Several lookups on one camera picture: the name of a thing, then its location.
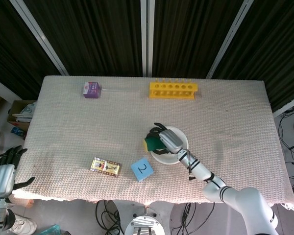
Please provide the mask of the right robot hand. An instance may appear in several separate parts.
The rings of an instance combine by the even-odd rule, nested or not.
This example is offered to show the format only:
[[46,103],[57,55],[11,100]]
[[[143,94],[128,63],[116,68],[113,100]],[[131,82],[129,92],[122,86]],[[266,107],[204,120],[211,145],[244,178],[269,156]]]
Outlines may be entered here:
[[157,155],[177,154],[180,150],[188,148],[187,140],[179,137],[172,129],[157,122],[154,125],[144,139],[148,152]]

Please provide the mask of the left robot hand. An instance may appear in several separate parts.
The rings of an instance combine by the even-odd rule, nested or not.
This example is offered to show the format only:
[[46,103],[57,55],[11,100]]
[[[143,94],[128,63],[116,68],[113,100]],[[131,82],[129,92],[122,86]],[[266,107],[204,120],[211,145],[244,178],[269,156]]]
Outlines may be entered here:
[[27,148],[19,145],[0,154],[0,198],[7,198],[12,191],[27,187],[35,180],[31,177],[25,182],[15,183],[20,159],[26,151]]

